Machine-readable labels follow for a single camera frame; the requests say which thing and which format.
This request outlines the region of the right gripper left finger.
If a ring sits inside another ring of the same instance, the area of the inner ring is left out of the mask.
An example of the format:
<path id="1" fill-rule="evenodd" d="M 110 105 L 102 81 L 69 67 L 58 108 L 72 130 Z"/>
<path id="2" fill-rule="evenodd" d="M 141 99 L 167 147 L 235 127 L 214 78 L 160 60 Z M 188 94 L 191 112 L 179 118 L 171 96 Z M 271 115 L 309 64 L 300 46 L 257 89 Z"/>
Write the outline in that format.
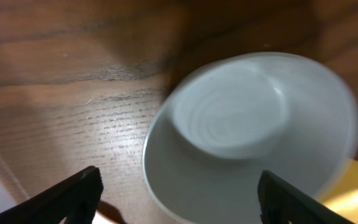
<path id="1" fill-rule="evenodd" d="M 100 170 L 89 166 L 0 213 L 3 223 L 91 223 L 103 192 Z"/>

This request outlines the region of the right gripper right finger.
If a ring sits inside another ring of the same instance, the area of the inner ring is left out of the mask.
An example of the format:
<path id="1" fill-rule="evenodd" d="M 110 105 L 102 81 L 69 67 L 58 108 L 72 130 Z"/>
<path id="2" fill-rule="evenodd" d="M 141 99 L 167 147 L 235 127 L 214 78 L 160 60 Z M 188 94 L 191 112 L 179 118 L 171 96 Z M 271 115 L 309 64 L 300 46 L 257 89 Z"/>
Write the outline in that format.
<path id="1" fill-rule="evenodd" d="M 268 170 L 257 193 L 263 224 L 352 224 Z"/>

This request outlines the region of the grey plastic bowl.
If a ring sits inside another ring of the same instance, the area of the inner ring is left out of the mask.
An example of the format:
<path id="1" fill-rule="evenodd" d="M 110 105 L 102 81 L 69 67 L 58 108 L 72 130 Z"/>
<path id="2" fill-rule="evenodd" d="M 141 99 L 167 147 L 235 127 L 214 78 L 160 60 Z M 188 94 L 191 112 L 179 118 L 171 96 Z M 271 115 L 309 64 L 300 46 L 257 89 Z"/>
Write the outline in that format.
<path id="1" fill-rule="evenodd" d="M 207 64 L 170 94 L 144 142 L 147 188 L 184 223 L 259 223 L 264 170 L 311 197 L 358 149 L 358 105 L 324 65 L 259 52 Z"/>

